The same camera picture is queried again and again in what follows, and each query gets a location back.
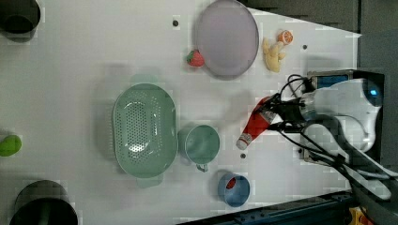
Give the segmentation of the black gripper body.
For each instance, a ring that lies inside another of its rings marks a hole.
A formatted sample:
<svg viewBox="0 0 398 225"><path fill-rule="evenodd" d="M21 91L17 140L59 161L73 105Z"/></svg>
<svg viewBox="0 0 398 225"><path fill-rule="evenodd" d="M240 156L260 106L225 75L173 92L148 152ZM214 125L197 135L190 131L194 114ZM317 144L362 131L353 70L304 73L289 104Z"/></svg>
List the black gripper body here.
<svg viewBox="0 0 398 225"><path fill-rule="evenodd" d="M281 95L277 94L272 97L266 104L269 111L278 115L282 121L271 123L268 130L274 131L301 131L304 127L305 121L299 111L299 99L283 101Z"/></svg>

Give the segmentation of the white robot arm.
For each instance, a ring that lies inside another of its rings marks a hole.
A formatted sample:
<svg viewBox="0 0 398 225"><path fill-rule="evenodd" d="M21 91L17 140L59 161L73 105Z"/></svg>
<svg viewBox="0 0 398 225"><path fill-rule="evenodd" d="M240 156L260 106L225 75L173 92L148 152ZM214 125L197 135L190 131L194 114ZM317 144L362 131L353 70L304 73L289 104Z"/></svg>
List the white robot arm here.
<svg viewBox="0 0 398 225"><path fill-rule="evenodd" d="M287 136L297 133L297 146L344 176L353 188L378 203L397 201L397 173L367 153L376 141L382 93L372 81L353 79L314 89L290 100L280 94L266 100L263 115L281 120L268 128Z"/></svg>

